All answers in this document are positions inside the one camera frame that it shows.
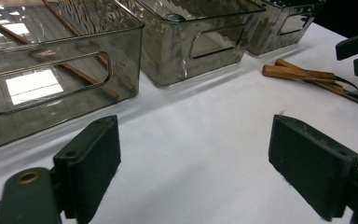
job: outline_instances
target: white tabletop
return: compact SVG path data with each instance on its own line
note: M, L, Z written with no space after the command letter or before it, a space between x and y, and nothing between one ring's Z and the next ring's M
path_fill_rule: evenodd
M264 77L283 58L358 84L353 59L336 60L344 40L312 24L301 41L169 88L141 72L128 101L0 147L5 181L52 156L92 121L117 115L122 163L91 223L326 223L269 163L272 119L301 119L358 153L358 104L309 83ZM333 223L349 224L351 209ZM64 223L75 223L63 220Z

